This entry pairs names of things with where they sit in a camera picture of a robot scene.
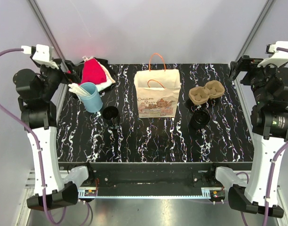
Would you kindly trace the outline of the black cup stack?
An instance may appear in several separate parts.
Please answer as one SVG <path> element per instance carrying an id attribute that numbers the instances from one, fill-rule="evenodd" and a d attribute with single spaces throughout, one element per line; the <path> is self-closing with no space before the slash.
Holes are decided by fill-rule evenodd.
<path id="1" fill-rule="evenodd" d="M 102 118 L 108 126 L 115 127 L 120 123 L 119 110 L 115 106 L 108 106 L 102 111 Z"/>
<path id="2" fill-rule="evenodd" d="M 199 109 L 194 112 L 193 116 L 190 120 L 190 125 L 194 129 L 202 129 L 204 128 L 210 121 L 209 113 L 204 109 Z"/>

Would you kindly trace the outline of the cream bear paper bag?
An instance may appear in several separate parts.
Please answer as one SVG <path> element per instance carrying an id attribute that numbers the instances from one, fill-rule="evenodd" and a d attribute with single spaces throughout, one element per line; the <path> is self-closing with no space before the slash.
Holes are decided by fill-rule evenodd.
<path id="1" fill-rule="evenodd" d="M 134 77 L 139 118 L 175 117 L 181 83 L 178 69 L 168 69 L 163 61 L 160 70 L 138 71 Z"/>

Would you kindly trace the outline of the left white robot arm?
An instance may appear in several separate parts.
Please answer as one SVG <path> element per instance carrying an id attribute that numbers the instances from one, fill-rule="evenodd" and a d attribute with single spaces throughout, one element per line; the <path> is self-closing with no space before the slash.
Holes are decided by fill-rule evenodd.
<path id="1" fill-rule="evenodd" d="M 75 205 L 78 188 L 82 184 L 91 186 L 95 181 L 94 173 L 86 166 L 73 168 L 65 178 L 61 177 L 56 153 L 56 105 L 51 99 L 61 83 L 79 82 L 80 78 L 71 61 L 65 61 L 70 73 L 62 71 L 61 59 L 53 62 L 56 68 L 38 63 L 40 73 L 22 69 L 13 77 L 21 120 L 31 129 L 27 136 L 32 146 L 35 186 L 27 206 L 40 211 L 44 205 L 48 210 Z"/>

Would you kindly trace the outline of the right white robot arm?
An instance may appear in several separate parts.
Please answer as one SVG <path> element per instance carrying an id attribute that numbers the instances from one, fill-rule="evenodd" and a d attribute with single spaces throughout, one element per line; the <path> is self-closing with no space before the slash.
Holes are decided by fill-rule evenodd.
<path id="1" fill-rule="evenodd" d="M 254 157 L 248 183 L 231 168 L 217 167 L 207 174 L 211 186 L 222 184 L 228 190 L 230 208 L 241 212 L 282 218 L 277 185 L 281 160 L 288 145 L 288 68 L 287 59 L 241 56 L 230 63 L 229 79 L 245 73 L 241 84 L 249 86 L 256 104 L 250 120 Z"/>

